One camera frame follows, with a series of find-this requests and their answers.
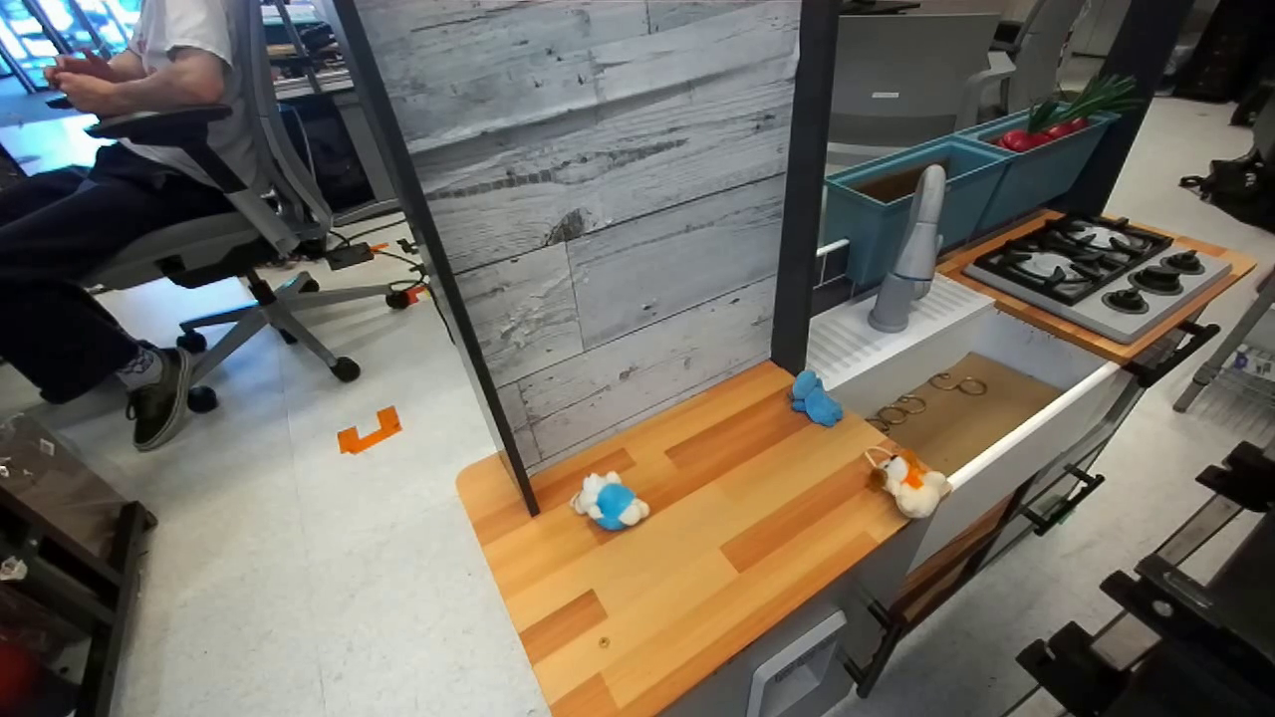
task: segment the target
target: orange block on floor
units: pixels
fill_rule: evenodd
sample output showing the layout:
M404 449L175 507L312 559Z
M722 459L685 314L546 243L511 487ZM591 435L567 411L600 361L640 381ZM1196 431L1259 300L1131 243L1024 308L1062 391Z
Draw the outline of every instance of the orange block on floor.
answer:
M374 411L374 431L357 435L357 425L345 425L335 435L335 443L341 447L341 454L368 454L393 435L404 435L397 411L382 407Z

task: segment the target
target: open drawer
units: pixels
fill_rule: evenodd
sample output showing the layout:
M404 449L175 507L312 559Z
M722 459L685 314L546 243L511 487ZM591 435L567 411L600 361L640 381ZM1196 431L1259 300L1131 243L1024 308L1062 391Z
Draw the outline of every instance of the open drawer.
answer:
M874 559L874 595L898 597L914 569L1105 421L1127 381L1115 361L984 308L834 386L847 415L952 483L928 523Z

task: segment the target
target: concrete floor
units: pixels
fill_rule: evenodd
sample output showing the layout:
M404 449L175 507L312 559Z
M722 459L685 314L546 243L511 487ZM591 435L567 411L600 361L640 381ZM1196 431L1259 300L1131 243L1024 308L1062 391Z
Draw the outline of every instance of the concrete floor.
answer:
M1110 210L1242 248L1272 265L1272 236L1175 186L1206 159L1242 152L1246 133L1227 127L1227 109L1159 99ZM386 276L393 265L374 261L325 281ZM239 285L146 285L111 308L130 329L171 337L178 314L234 300ZM1206 320L1227 328L1246 300L1252 281ZM335 386L313 357L260 337L216 379L224 411L153 459L130 454L111 395L46 415L98 474L162 519L121 711L542 711L449 488L489 435L443 322L431 308L386 314L368 301L319 314L319 336L362 357L368 379ZM1110 483L1048 543L1024 543L922 624L874 699L847 711L1005 711L1028 694L1012 662L1028 641L1115 612L1098 577L1127 569L1204 502L1192 478L1206 460L1275 431L1275 386L1242 379L1171 415L1192 366L1155 386L1110 443L1098 460ZM0 369L0 407L30 403ZM368 425L377 407L397 407L408 435L368 459L338 454L335 431Z

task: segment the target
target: gray wood panel wall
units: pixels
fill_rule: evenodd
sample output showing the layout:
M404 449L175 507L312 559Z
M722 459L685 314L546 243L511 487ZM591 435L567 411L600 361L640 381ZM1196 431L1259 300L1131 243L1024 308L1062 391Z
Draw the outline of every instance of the gray wood panel wall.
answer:
M519 449L767 357L798 0L357 0Z

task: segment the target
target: stovetop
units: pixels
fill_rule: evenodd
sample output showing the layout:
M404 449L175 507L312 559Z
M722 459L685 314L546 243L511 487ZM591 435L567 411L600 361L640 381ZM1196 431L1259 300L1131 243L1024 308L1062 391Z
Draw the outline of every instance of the stovetop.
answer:
M981 256L965 276L1115 342L1137 342L1181 301L1224 280L1227 261L1131 224L1053 219Z

